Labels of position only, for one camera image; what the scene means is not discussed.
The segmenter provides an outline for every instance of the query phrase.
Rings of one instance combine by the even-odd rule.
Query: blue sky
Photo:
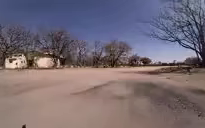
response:
[[[0,23],[31,29],[64,28],[92,42],[119,39],[153,60],[184,60],[193,52],[144,36],[142,20],[156,16],[165,0],[0,0]]]

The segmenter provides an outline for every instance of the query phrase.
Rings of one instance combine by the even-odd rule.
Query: dirt ground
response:
[[[205,71],[0,70],[0,128],[205,128]]]

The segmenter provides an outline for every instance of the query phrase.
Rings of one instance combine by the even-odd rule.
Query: house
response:
[[[13,54],[6,58],[5,68],[22,69],[27,68],[27,59],[24,54]]]
[[[36,68],[53,68],[60,67],[60,60],[57,59],[55,63],[54,59],[51,57],[34,57],[34,66]]]

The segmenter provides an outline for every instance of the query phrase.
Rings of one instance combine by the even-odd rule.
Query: bare tree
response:
[[[140,61],[144,64],[144,65],[147,65],[147,64],[150,64],[152,62],[152,60],[148,57],[142,57],[140,59]]]
[[[188,65],[199,65],[197,57],[188,57],[185,59],[184,63]]]
[[[137,54],[134,54],[129,57],[129,66],[138,66],[140,61],[140,57]]]
[[[105,46],[105,54],[107,56],[108,63],[111,67],[117,66],[117,62],[120,60],[122,56],[128,54],[131,50],[131,47],[122,41],[111,41]]]
[[[52,30],[42,35],[37,35],[35,41],[40,51],[48,52],[48,55],[53,58],[55,65],[57,64],[57,59],[69,56],[72,43],[74,43],[74,40],[70,39],[69,33],[65,30]]]
[[[152,37],[193,50],[205,67],[205,0],[172,0],[151,26]]]
[[[77,52],[77,65],[85,66],[86,59],[88,54],[88,44],[84,40],[77,40],[76,43],[76,52]]]
[[[29,45],[30,31],[18,25],[0,25],[0,58],[2,64],[7,56],[24,52]]]
[[[103,52],[104,52],[104,45],[100,41],[95,41],[93,52],[92,52],[94,67],[98,67],[101,64]]]

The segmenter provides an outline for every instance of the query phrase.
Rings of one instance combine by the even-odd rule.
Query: dirt road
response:
[[[0,128],[205,128],[205,96],[133,73],[156,68],[0,71]]]

